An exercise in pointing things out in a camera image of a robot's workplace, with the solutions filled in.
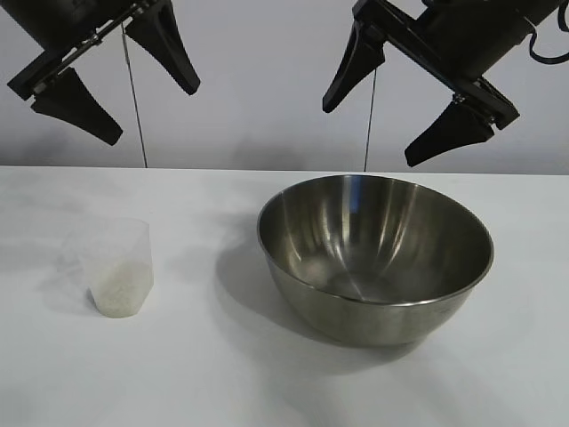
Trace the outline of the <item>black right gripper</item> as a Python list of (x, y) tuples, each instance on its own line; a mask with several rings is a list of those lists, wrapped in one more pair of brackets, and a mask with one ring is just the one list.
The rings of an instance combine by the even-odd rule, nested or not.
[(389, 1), (358, 1), (346, 50), (322, 99), (331, 113), (384, 61), (388, 42), (467, 102), (451, 102), (406, 149), (410, 167), (483, 143), (519, 117), (484, 79), (496, 62), (557, 9), (555, 1), (426, 1), (416, 19)]

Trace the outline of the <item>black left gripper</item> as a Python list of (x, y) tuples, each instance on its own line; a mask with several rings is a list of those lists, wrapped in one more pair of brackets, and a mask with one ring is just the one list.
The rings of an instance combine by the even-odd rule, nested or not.
[(3, 1), (1, 7), (42, 48), (42, 53), (8, 86), (27, 100), (55, 79), (35, 95), (31, 108), (80, 128), (108, 145), (118, 142), (123, 129), (92, 97), (76, 71), (68, 67), (125, 20), (132, 19), (125, 28), (126, 35), (159, 62), (187, 95), (196, 93), (201, 84), (182, 42), (170, 0)]

